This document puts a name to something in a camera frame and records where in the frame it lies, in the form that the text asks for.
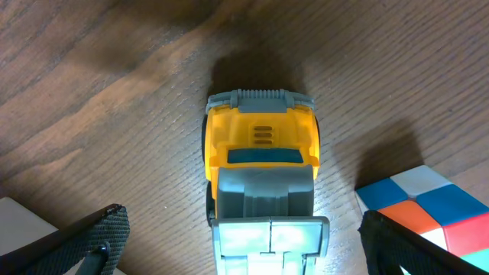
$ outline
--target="gray plastic part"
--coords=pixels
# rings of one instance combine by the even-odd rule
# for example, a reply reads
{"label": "gray plastic part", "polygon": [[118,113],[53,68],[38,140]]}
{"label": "gray plastic part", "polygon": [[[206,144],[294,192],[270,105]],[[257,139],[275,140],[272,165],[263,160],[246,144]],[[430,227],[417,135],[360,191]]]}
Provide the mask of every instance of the gray plastic part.
{"label": "gray plastic part", "polygon": [[326,255],[326,217],[258,217],[212,220],[217,274],[314,274]]}
{"label": "gray plastic part", "polygon": [[285,113],[287,108],[304,105],[314,111],[314,99],[298,92],[280,90],[243,90],[221,92],[211,95],[207,101],[206,114],[214,107],[229,105],[242,113]]}
{"label": "gray plastic part", "polygon": [[219,169],[218,217],[312,216],[313,167]]}

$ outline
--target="gray front bumper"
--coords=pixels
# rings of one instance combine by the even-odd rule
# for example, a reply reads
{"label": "gray front bumper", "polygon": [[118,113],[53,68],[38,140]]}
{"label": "gray front bumper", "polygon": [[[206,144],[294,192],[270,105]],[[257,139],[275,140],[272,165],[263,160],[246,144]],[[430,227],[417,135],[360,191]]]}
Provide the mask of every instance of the gray front bumper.
{"label": "gray front bumper", "polygon": [[314,111],[314,99],[297,92],[280,90],[243,90],[221,92],[211,95],[207,101],[206,114],[211,108],[229,105],[242,113],[284,113],[296,105],[310,107]]}

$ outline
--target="blue cube tile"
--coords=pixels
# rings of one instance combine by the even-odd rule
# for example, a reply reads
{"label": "blue cube tile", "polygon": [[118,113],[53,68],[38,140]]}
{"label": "blue cube tile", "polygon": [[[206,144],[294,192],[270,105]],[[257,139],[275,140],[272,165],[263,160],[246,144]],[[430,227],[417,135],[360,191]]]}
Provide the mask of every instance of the blue cube tile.
{"label": "blue cube tile", "polygon": [[416,202],[441,226],[489,212],[482,202],[453,184],[421,194]]}
{"label": "blue cube tile", "polygon": [[378,210],[407,200],[407,194],[393,180],[385,179],[357,190],[370,210]]}

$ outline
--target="toy truck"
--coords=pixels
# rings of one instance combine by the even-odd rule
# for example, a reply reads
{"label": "toy truck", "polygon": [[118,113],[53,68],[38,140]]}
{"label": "toy truck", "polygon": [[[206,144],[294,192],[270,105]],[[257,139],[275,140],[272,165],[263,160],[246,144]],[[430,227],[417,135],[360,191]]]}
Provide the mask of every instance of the toy truck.
{"label": "toy truck", "polygon": [[202,156],[217,274],[313,274],[326,255],[329,220],[313,216],[314,108],[282,89],[209,97]]}

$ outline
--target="wooden surface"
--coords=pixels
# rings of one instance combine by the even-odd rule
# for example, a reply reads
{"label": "wooden surface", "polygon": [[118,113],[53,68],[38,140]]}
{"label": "wooden surface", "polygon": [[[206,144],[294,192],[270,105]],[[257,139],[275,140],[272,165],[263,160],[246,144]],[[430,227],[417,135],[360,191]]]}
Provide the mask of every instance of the wooden surface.
{"label": "wooden surface", "polygon": [[206,97],[316,99],[319,273],[365,273],[355,185],[426,163],[489,204],[489,2],[1,0],[0,180],[64,227],[128,207],[127,274],[214,272]]}

